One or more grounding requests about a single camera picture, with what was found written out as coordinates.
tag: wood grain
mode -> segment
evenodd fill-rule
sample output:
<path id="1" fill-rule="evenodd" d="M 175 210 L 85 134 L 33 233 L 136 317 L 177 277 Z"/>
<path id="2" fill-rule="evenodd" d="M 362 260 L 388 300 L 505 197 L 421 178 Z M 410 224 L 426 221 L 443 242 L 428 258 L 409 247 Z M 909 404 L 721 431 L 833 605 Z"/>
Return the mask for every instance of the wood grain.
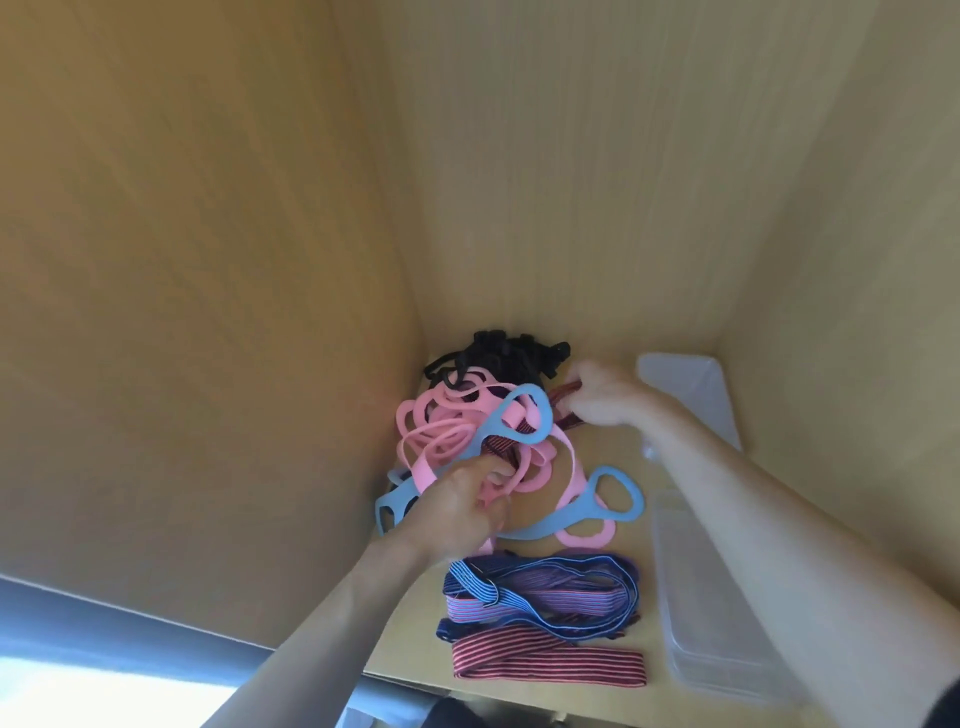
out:
<path id="1" fill-rule="evenodd" d="M 431 350 L 710 350 L 875 5 L 334 0 Z"/>
<path id="2" fill-rule="evenodd" d="M 721 351 L 756 458 L 960 603 L 958 40 L 883 6 Z"/>
<path id="3" fill-rule="evenodd" d="M 11 3 L 0 571 L 276 645 L 425 351 L 329 7 Z"/>

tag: hand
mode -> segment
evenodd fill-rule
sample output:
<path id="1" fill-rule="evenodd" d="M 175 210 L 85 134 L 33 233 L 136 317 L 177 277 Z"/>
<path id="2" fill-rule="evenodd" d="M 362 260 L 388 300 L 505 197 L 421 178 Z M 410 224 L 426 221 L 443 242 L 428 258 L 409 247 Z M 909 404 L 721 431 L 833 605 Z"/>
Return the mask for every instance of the hand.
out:
<path id="1" fill-rule="evenodd" d="M 510 506 L 504 496 L 484 508 L 480 485 L 513 473 L 513 467 L 496 455 L 456 463 L 424 491 L 387 538 L 414 549 L 425 568 L 470 556 L 503 527 Z"/>
<path id="2" fill-rule="evenodd" d="M 566 381 L 577 379 L 583 386 L 563 398 L 559 406 L 591 425 L 635 425 L 637 410 L 657 395 L 629 372 L 596 361 L 574 362 Z"/>

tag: left hand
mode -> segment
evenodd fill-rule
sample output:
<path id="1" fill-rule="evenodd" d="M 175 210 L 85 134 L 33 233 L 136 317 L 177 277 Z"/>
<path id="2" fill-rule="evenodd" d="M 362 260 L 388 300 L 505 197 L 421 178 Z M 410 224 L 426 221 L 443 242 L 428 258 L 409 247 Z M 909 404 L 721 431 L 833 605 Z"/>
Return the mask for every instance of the left hand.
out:
<path id="1" fill-rule="evenodd" d="M 479 499 L 481 484 L 513 473 L 511 465 L 496 455 L 455 464 L 424 491 L 386 538 L 411 546 L 426 567 L 470 556 L 503 527 L 510 507 L 503 496 L 485 508 Z"/>

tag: navy strap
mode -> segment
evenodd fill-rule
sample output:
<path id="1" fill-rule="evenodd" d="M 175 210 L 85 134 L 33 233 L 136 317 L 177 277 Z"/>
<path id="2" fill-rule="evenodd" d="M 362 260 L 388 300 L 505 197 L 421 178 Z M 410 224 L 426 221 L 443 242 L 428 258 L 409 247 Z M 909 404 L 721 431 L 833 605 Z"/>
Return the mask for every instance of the navy strap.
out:
<path id="1" fill-rule="evenodd" d="M 479 629 L 527 623 L 567 642 L 577 643 L 610 637 L 632 622 L 639 605 L 639 574 L 628 559 L 613 553 L 561 553 L 545 558 L 528 558 L 504 553 L 472 556 L 450 565 L 444 580 L 444 594 L 473 598 L 485 605 L 514 608 L 511 614 L 482 622 L 457 623 L 442 619 L 437 636 L 448 642 Z M 624 594 L 621 606 L 603 614 L 555 614 L 532 603 L 525 594 L 549 588 L 578 591 L 615 591 Z"/>

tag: clear plastic container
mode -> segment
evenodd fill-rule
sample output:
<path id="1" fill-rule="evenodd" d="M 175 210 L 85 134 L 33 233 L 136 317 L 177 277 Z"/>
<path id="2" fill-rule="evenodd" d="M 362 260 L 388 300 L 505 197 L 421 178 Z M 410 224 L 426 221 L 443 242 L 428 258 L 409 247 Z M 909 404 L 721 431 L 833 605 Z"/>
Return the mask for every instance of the clear plastic container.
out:
<path id="1" fill-rule="evenodd" d="M 804 691 L 763 632 L 680 491 L 653 497 L 654 550 L 667 664 L 682 683 L 762 703 Z"/>
<path id="2" fill-rule="evenodd" d="M 636 375 L 651 387 L 680 400 L 704 425 L 737 449 L 736 431 L 723 367 L 712 356 L 646 353 L 636 359 Z M 654 446 L 643 439 L 643 456 L 657 461 Z"/>

